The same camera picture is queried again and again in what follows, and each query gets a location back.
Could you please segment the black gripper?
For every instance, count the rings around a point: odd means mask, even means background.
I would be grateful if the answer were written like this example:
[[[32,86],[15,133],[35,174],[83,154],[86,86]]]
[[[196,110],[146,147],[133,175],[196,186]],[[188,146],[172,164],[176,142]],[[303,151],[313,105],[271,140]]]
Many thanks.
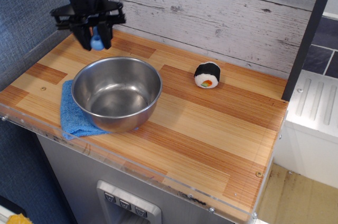
[[[82,47],[91,51],[91,33],[88,26],[98,23],[97,30],[105,49],[111,48],[113,37],[112,25],[126,22],[122,11],[122,3],[108,2],[108,15],[99,16],[95,13],[95,0],[69,0],[65,6],[53,9],[51,15],[59,29],[69,29],[73,32]]]

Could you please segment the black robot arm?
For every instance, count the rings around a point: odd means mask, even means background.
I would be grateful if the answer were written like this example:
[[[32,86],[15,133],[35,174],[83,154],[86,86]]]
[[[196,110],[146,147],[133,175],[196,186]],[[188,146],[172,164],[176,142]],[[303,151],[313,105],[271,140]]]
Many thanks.
[[[110,0],[69,1],[50,12],[58,30],[70,30],[88,51],[110,49],[112,27],[126,22],[123,4]]]

